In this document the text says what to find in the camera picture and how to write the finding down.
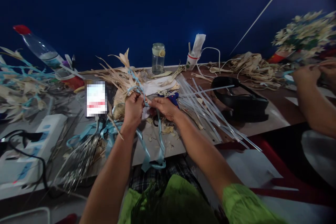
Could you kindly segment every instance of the sleeve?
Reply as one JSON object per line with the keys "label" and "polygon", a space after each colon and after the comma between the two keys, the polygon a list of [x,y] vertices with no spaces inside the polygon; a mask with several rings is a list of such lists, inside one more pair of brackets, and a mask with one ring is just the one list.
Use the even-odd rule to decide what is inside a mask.
{"label": "sleeve", "polygon": [[249,188],[241,184],[232,184],[224,188],[222,204],[230,224],[286,223],[268,210]]}

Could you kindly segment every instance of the smartphone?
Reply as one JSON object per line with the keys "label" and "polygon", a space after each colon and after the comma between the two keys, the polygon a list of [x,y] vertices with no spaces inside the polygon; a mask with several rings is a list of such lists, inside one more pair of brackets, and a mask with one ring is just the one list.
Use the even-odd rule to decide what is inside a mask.
{"label": "smartphone", "polygon": [[104,81],[95,81],[86,85],[85,89],[86,117],[107,114],[107,91]]}

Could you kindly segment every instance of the plastic bottle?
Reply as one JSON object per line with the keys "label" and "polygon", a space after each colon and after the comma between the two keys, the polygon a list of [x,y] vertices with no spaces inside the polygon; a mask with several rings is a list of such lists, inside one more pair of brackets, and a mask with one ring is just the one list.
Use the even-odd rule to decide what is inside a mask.
{"label": "plastic bottle", "polygon": [[54,48],[47,44],[43,39],[35,36],[27,26],[15,25],[14,30],[22,35],[23,41],[28,48],[52,70],[60,69],[64,60]]}

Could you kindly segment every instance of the white flower arrangement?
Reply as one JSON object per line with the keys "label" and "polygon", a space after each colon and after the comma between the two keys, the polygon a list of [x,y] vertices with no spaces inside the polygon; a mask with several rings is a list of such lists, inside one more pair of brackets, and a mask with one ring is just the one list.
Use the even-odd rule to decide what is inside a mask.
{"label": "white flower arrangement", "polygon": [[273,45],[278,51],[291,53],[306,50],[306,58],[324,51],[326,45],[336,44],[336,11],[321,17],[319,12],[308,12],[304,16],[296,16],[286,28],[276,33]]}

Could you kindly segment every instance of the glass jar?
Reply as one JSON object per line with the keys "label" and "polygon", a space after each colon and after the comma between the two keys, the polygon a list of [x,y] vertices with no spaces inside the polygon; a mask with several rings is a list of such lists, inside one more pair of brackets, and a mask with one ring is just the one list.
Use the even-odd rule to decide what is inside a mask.
{"label": "glass jar", "polygon": [[154,75],[164,72],[166,49],[162,43],[155,43],[152,47],[152,73]]}

